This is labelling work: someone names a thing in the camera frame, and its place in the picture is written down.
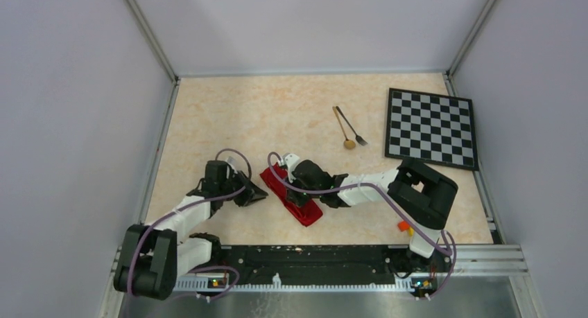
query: marble-patterned surface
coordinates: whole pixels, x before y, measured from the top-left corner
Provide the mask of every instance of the marble-patterned surface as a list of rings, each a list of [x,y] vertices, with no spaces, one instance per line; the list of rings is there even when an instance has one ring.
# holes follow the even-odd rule
[[[194,231],[233,245],[407,243],[408,235],[396,226],[400,217],[384,203],[330,209],[318,202],[324,215],[306,228],[258,175],[270,151],[293,152],[331,174],[396,168],[400,160],[383,157],[389,87],[447,95],[439,73],[182,79],[147,221],[178,204],[203,176],[206,161],[231,147],[249,158],[253,182],[270,195],[244,208],[225,203]],[[367,147],[343,148],[333,105],[341,107]],[[447,229],[459,243],[491,243],[472,172],[433,167],[459,185]]]

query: spoon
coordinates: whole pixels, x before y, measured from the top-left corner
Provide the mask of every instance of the spoon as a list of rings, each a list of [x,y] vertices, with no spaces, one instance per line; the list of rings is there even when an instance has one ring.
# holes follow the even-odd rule
[[[355,148],[355,142],[353,140],[349,140],[347,138],[347,134],[345,133],[345,129],[343,128],[343,124],[341,123],[341,119],[339,118],[339,113],[337,109],[333,107],[333,112],[335,113],[335,117],[337,117],[337,121],[339,122],[339,126],[341,126],[341,131],[343,131],[343,136],[345,136],[345,141],[343,141],[343,147],[347,148],[348,150],[352,150]]]
[[[351,126],[351,123],[349,123],[349,121],[347,120],[347,117],[345,117],[345,115],[343,114],[343,112],[341,111],[341,108],[339,108],[339,106],[335,106],[335,108],[337,109],[337,111],[339,112],[339,114],[341,114],[341,116],[343,117],[343,119],[345,119],[345,121],[347,122],[347,124],[349,125],[349,127],[351,128],[351,131],[353,131],[353,133],[355,133],[355,140],[357,140],[357,142],[362,145],[365,146],[368,144],[367,141],[365,141],[364,138],[362,138],[359,134],[357,134],[357,132],[355,132],[355,129]]]

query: chessboard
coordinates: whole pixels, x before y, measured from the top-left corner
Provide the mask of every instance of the chessboard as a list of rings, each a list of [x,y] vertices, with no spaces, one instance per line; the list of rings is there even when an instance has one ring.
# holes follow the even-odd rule
[[[385,156],[478,170],[472,100],[390,89]]]

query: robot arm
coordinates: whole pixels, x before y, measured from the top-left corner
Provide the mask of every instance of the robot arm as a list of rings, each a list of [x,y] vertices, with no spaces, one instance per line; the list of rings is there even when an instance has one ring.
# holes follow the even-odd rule
[[[154,299],[167,298],[178,276],[186,274],[196,266],[211,259],[213,244],[218,239],[207,234],[186,236],[199,223],[211,218],[224,202],[234,200],[238,206],[249,206],[267,197],[267,192],[253,184],[242,171],[233,166],[234,160],[208,161],[205,176],[198,187],[188,192],[173,209],[169,218],[160,222],[140,248],[139,259],[135,265],[132,291],[136,295]],[[214,201],[206,201],[180,211],[183,206],[196,202],[224,197],[245,187],[237,196]],[[139,239],[149,228],[149,224],[134,224],[126,231],[121,255],[114,275],[114,288],[121,292],[127,290],[128,271]]]
[[[288,181],[292,185],[305,190],[356,186],[325,195],[305,194],[288,189],[286,199],[297,206],[304,206],[312,198],[319,198],[332,208],[383,201],[373,188],[359,186],[360,183],[371,183],[387,193],[434,242],[439,240],[458,190],[454,181],[414,159],[404,160],[398,169],[369,175],[331,176],[312,161],[302,161],[295,154],[284,155],[280,166],[287,169]],[[419,183],[424,185],[421,192],[413,188]],[[425,258],[431,257],[434,251],[434,247],[418,233],[410,239],[409,249]]]

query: red towel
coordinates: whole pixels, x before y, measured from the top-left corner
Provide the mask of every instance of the red towel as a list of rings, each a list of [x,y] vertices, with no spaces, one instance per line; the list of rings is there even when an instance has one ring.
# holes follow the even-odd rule
[[[281,178],[288,177],[288,172],[280,168],[277,164],[274,165],[274,170]],[[309,200],[304,206],[298,207],[294,203],[286,200],[286,187],[275,178],[269,168],[266,168],[261,174],[259,174],[259,176],[261,176],[261,179],[266,183],[268,188],[276,194],[286,209],[289,210],[290,213],[294,215],[294,218],[302,223],[302,225],[308,227],[316,220],[320,219],[322,211],[314,201]]]

